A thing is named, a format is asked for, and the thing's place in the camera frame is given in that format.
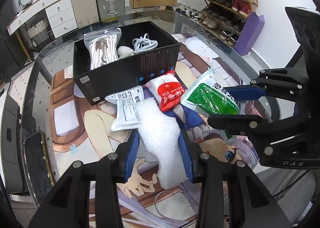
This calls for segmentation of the beige suitcase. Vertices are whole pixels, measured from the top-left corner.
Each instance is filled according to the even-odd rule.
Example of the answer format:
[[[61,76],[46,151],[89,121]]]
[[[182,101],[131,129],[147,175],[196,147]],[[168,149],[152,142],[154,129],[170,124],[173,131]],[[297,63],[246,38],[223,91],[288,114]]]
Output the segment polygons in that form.
[[[78,28],[97,23],[99,14],[96,0],[71,0]]]

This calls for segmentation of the white drawer desk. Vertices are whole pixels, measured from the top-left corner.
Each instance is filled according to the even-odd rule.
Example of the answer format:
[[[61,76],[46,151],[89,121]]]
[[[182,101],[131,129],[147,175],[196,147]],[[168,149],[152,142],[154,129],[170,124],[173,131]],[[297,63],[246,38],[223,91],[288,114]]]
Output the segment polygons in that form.
[[[10,21],[8,33],[12,35],[33,19],[47,20],[55,38],[78,28],[71,0],[37,0]]]

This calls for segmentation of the black cardboard box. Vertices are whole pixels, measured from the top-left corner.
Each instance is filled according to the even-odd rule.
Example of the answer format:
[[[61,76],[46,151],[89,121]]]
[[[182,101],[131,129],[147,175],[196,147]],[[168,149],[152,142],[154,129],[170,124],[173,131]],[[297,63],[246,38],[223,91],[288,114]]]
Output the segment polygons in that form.
[[[151,21],[125,25],[120,29],[119,46],[132,47],[132,40],[143,34],[156,40],[158,46],[91,70],[89,50],[84,40],[74,42],[73,79],[91,105],[103,101],[107,95],[146,84],[150,79],[175,69],[180,43],[171,34]]]

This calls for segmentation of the bag of white laces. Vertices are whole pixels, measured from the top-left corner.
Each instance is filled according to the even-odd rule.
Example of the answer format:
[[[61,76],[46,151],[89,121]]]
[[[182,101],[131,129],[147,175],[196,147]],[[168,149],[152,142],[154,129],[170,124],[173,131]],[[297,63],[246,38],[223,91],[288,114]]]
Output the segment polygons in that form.
[[[84,44],[90,54],[90,70],[119,60],[117,45],[120,28],[102,29],[84,34]]]

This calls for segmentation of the red and white packet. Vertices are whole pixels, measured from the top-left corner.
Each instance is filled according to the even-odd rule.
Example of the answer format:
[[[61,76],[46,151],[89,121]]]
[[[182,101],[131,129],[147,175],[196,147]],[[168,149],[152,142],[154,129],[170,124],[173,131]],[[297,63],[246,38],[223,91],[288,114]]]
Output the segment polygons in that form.
[[[163,113],[180,104],[180,99],[185,93],[185,89],[175,77],[174,70],[151,79],[145,86],[151,91]]]

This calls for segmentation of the woven laundry basket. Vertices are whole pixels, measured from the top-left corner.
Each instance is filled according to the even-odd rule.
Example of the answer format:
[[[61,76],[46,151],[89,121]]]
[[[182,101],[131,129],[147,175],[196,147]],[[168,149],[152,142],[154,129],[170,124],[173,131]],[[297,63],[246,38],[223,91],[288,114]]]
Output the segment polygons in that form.
[[[52,39],[49,32],[49,22],[46,19],[43,19],[37,22],[27,31],[27,36],[29,37],[34,47],[38,47],[41,45],[46,46],[51,42]]]

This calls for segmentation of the white side cabinet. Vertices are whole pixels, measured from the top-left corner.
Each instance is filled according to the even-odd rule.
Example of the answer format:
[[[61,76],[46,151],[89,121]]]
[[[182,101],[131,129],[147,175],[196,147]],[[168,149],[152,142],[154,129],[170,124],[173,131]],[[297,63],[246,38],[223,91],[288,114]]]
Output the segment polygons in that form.
[[[21,157],[20,107],[6,92],[1,92],[1,178],[10,194],[25,192]]]

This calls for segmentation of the purple bag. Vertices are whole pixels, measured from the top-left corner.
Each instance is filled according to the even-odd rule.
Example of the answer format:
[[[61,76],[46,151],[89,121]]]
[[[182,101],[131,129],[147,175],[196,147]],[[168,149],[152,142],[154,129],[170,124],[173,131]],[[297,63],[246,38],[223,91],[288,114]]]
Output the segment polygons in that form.
[[[253,12],[247,17],[246,23],[244,24],[244,27],[234,46],[234,50],[240,56],[247,55],[250,52],[264,25],[264,15],[258,16],[255,12]]]

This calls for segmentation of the wooden shoe rack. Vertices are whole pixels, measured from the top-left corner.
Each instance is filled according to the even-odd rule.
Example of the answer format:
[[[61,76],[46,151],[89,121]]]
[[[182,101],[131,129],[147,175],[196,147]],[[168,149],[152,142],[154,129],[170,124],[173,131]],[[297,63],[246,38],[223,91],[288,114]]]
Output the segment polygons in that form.
[[[258,0],[204,0],[200,25],[220,38],[231,48],[237,40],[249,16],[257,9]]]

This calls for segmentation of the white foam sheet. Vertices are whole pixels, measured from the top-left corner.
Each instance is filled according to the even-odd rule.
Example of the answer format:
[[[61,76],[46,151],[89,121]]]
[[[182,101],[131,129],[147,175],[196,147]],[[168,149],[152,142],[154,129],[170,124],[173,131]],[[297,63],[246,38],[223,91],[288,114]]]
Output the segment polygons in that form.
[[[146,150],[158,160],[157,178],[168,190],[187,180],[178,138],[181,130],[174,117],[160,111],[155,99],[148,98],[135,104],[139,118],[139,136]]]

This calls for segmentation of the glass coffee table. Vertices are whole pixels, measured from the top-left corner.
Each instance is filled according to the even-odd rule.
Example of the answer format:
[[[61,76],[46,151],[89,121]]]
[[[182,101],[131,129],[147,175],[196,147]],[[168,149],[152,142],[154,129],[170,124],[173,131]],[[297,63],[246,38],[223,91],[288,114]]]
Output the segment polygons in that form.
[[[166,32],[172,34],[172,36],[176,34],[189,34],[198,37],[203,42],[209,42],[210,48],[218,54],[228,69],[241,78],[241,83],[237,84],[244,84],[257,76],[253,68],[219,38],[198,23],[193,22],[191,19],[175,11],[157,10],[134,12],[121,16],[119,19],[111,22],[100,22],[80,30],[75,30],[58,38],[40,52],[30,72],[22,111],[23,129],[21,138],[21,140],[24,141],[27,136],[38,130],[44,132],[49,161],[55,181],[63,174],[63,172],[59,171],[56,163],[50,124],[50,97],[55,74],[63,69],[72,68],[74,42],[82,39],[85,33],[91,30],[108,29],[146,21],[152,21]],[[34,204],[40,205],[44,197],[36,196],[31,188],[26,163],[25,171],[29,193]]]

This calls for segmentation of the green medicine packet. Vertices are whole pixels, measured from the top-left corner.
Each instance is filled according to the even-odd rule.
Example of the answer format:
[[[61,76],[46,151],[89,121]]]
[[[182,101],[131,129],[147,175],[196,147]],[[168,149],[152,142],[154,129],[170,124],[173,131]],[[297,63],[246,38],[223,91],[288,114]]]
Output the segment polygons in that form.
[[[205,119],[212,114],[238,115],[241,104],[226,90],[227,82],[209,69],[184,92],[181,105],[197,112]]]

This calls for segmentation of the black smartphone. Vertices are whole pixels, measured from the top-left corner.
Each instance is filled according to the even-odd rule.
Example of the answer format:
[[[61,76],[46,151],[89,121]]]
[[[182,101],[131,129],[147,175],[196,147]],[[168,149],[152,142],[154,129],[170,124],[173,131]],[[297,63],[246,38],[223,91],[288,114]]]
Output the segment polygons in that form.
[[[46,136],[38,130],[24,140],[24,157],[31,188],[38,197],[46,197],[55,185],[49,161]]]

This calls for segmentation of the white printed packet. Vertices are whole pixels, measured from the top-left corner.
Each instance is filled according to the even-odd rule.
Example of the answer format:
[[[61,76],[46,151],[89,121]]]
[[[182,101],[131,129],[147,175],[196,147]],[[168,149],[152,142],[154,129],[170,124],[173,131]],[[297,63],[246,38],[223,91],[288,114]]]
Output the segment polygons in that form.
[[[142,86],[108,95],[105,100],[117,105],[116,119],[111,126],[112,131],[137,129],[139,127],[140,121],[135,105],[144,100]]]

